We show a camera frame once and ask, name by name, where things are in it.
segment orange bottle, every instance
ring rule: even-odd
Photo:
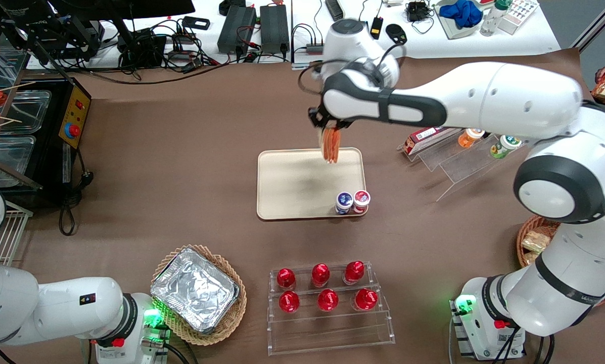
[[[481,129],[466,129],[457,138],[457,142],[462,148],[470,148],[473,143],[484,135],[484,130]]]

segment control panel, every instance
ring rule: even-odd
[[[78,144],[80,143],[80,137],[82,136],[82,129],[87,118],[87,113],[89,112],[89,107],[89,97],[78,87],[74,86],[69,99],[69,104],[64,113],[64,120],[62,120],[59,136],[75,149],[78,148]]]

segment red cup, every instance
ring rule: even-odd
[[[357,284],[365,274],[365,265],[360,260],[349,263],[343,272],[343,282],[348,286]]]
[[[311,270],[311,283],[317,288],[325,287],[330,280],[330,268],[325,263],[316,264]]]
[[[339,296],[333,290],[323,290],[318,295],[318,308],[321,311],[329,312],[339,305]]]
[[[280,271],[277,272],[277,285],[283,290],[295,290],[296,275],[289,268],[280,269]]]
[[[376,307],[378,301],[379,295],[376,292],[363,288],[354,295],[351,306],[357,311],[369,311]]]
[[[286,291],[280,296],[280,309],[286,313],[294,313],[300,307],[300,298],[293,291]]]

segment blue cloth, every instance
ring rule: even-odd
[[[473,28],[482,21],[482,12],[470,0],[457,0],[439,8],[439,16],[454,19],[460,28]]]

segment water bottle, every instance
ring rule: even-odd
[[[511,6],[511,0],[496,0],[495,6],[491,9],[487,18],[484,18],[484,22],[482,23],[482,28],[480,28],[480,33],[482,35],[488,37],[496,32],[502,17],[508,13],[508,9]]]

